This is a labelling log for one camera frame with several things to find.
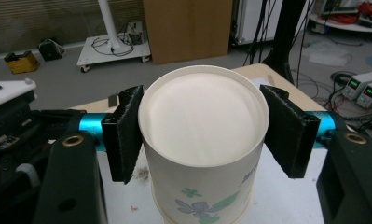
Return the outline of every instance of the black box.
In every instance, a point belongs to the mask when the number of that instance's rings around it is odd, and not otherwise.
[[[63,47],[52,39],[43,40],[37,48],[46,62],[61,59],[64,53]]]

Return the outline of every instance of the green leaf print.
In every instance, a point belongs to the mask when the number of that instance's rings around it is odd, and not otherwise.
[[[220,217],[202,217],[200,219],[200,224],[212,224],[218,221]]]
[[[197,190],[195,189],[189,189],[189,188],[185,188],[182,190],[182,192],[188,197],[188,198],[192,198],[192,197],[201,197],[202,195],[198,193]]]
[[[219,203],[215,203],[212,207],[223,207],[229,206],[233,202],[235,202],[236,198],[238,197],[239,192],[232,194],[231,196],[225,198],[224,200],[220,201]]]

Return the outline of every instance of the paper cup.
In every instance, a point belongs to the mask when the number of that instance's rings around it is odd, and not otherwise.
[[[139,125],[165,222],[238,222],[268,124],[264,96],[233,71],[191,66],[153,83],[140,103]]]

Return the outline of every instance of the cart wheel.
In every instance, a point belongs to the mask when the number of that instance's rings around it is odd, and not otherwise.
[[[90,70],[90,66],[89,65],[83,65],[80,67],[80,70],[82,73],[86,73]]]
[[[141,60],[142,60],[142,63],[146,63],[148,61],[150,61],[150,56],[143,56],[143,57],[140,57]]]

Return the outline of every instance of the table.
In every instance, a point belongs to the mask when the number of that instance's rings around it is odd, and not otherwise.
[[[361,26],[358,24],[340,24],[336,22],[332,22],[330,20],[325,20],[322,18],[319,18],[316,14],[309,14],[309,18],[312,21],[317,22],[317,24],[320,24],[322,26],[329,26],[341,30],[349,30],[349,31],[355,31],[355,32],[366,32],[366,33],[372,33],[372,28]]]
[[[303,110],[324,110],[291,83],[264,64],[254,64],[233,71],[249,78],[264,78],[271,85],[290,93],[290,100]],[[107,100],[80,105],[89,113],[104,112],[110,108]],[[326,150],[314,149],[303,179],[289,179],[270,151],[263,147],[256,171],[253,198],[240,224],[250,223],[324,223],[318,199],[316,181],[323,167]],[[162,217],[151,194],[151,181],[139,175],[147,168],[144,150],[135,167],[135,177],[128,185],[111,180],[106,153],[98,152],[98,161],[104,185],[104,195],[110,224],[159,224]]]

